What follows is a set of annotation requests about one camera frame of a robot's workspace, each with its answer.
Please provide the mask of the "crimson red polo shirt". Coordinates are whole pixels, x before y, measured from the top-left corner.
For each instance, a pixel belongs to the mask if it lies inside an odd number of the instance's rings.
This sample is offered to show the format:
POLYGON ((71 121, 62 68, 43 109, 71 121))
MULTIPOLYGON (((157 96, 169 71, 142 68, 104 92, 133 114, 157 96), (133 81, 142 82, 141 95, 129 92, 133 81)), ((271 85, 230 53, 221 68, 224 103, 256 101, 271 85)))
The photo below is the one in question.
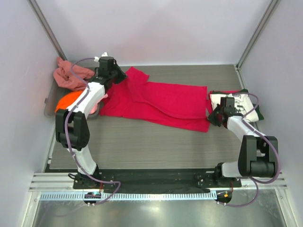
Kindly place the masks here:
POLYGON ((109 89, 100 115, 208 132, 207 87, 151 82, 149 75, 134 67, 126 75, 109 89))

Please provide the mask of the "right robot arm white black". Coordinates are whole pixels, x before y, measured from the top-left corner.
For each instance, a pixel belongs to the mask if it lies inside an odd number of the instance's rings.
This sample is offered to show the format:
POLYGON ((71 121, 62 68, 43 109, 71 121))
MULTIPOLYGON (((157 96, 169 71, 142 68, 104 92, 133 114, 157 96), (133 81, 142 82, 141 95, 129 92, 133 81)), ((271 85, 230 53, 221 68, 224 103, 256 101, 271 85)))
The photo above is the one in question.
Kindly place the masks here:
POLYGON ((241 141, 238 160, 219 163, 215 176, 219 179, 248 177, 255 183, 270 184, 281 171, 277 138, 261 133, 247 120, 258 104, 242 114, 235 103, 234 96, 222 96, 207 118, 214 126, 223 126, 233 132, 241 141))

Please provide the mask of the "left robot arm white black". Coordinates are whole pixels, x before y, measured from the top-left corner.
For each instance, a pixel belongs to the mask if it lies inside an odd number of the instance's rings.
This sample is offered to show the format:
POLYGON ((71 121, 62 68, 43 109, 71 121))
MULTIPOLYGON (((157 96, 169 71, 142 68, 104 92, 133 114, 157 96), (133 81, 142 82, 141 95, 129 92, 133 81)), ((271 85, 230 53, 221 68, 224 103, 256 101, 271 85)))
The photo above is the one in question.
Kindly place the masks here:
POLYGON ((87 118, 94 107, 107 97, 113 84, 119 84, 126 79, 126 74, 118 66, 114 57, 104 52, 92 61, 99 64, 96 75, 88 81, 82 79, 85 89, 80 96, 67 108, 58 109, 55 114, 55 136, 57 142, 65 147, 78 168, 78 178, 90 182, 101 183, 99 168, 93 160, 88 142, 90 139, 87 118))

